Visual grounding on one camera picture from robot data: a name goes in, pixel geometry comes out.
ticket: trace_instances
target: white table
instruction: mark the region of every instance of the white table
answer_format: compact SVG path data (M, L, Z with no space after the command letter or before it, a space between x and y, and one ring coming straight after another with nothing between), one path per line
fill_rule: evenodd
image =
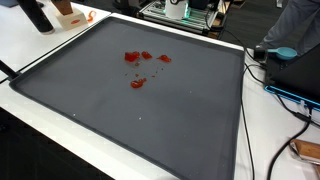
M107 11L73 3L72 6L82 11L86 17L91 10L96 11L97 14L93 22L88 25L64 31L54 15L57 11L55 6L50 1L40 0L40 2L45 4L42 10L55 28L53 34L41 35L19 6L13 8L0 6L0 60L14 71L20 70L111 14ZM0 72L0 81L6 77L4 73Z
M230 48L241 49L236 45L150 22L118 14L112 14L111 16ZM252 70L258 78L263 78L263 72L254 68ZM286 112L277 99L265 92L262 86L255 82L249 74L245 75L243 91L256 179L265 180L271 158L289 137L300 131L303 123ZM3 109L115 179L174 179L174 176L165 170L14 92L9 88L8 81L0 85L0 94L2 95L0 106ZM292 109L297 108L294 103L286 100L285 103ZM320 114L315 112L314 118L319 120L318 117L320 117ZM320 143L319 135L319 129L311 126L301 136L301 139ZM317 179L312 166L292 159L288 150L285 150L276 162L272 177L273 179ZM251 179L251 167L242 116L238 133L235 179Z

